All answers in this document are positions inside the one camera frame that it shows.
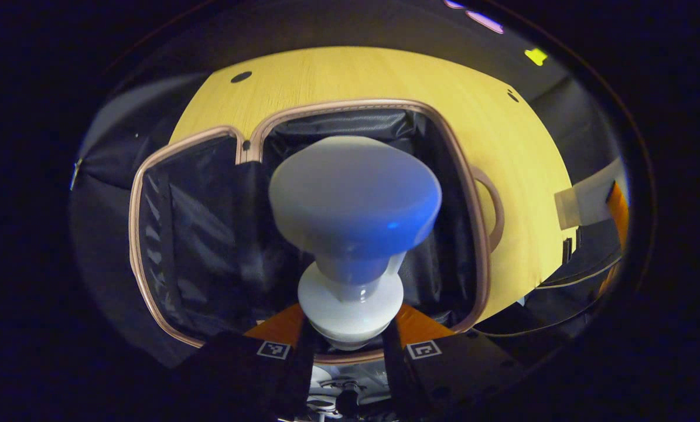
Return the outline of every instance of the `white base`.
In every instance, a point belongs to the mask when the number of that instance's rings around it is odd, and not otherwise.
[[[335,283],[313,263],[298,285],[303,313],[316,331],[341,350],[358,350],[384,331],[403,299],[401,280],[395,273],[353,286]]]

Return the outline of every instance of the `yellow table surface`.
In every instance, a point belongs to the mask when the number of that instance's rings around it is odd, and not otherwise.
[[[230,83],[246,70],[253,75]],[[509,89],[519,102],[508,96]],[[460,64],[357,46],[259,57],[212,74],[181,115],[170,142],[216,125],[232,125],[249,139],[256,125],[277,111],[355,98],[412,99],[435,107],[467,160],[496,185],[506,226],[491,254],[491,292],[479,321],[519,300],[561,266],[563,241],[575,230],[562,231],[558,224],[554,194],[571,187],[558,148],[515,89]],[[479,184],[478,192],[490,230],[492,202]]]

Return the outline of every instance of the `wooden table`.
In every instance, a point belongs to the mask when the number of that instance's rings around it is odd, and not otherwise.
[[[252,75],[230,83],[242,72]],[[516,302],[561,266],[563,242],[575,230],[562,232],[558,225],[554,194],[571,187],[558,148],[515,89],[469,67],[355,46],[259,57],[212,74],[186,107],[170,142],[216,125],[232,125],[248,139],[259,122],[277,111],[355,98],[432,105],[452,126],[467,160],[497,186],[506,226],[491,254],[491,294],[479,321]],[[478,190],[490,230],[492,203],[483,186]]]

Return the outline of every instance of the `open bag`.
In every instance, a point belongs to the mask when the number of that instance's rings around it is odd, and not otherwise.
[[[297,302],[314,259],[280,235],[267,190],[277,166],[313,142],[357,135],[408,152],[430,168],[443,199],[433,232],[404,257],[404,302],[460,333],[489,294],[489,255],[503,233],[503,206],[465,160],[452,129],[417,101],[335,101],[275,113],[246,141],[219,126],[155,152],[136,172],[128,222],[130,259],[149,312],[165,332],[201,347],[221,331],[245,333]],[[476,181],[496,224],[486,233]],[[320,364],[383,357],[380,337],[355,352],[321,342]]]

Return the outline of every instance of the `dark background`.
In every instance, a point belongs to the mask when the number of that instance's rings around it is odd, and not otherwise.
[[[483,411],[692,420],[700,414],[700,2],[501,3],[576,51],[633,113],[653,163],[658,232],[631,313],[608,312],[573,350]],[[141,405],[147,419],[164,394],[164,370],[127,347],[77,281],[66,202],[79,140],[111,88],[100,74],[191,7],[0,3],[0,419],[106,419],[122,405]]]

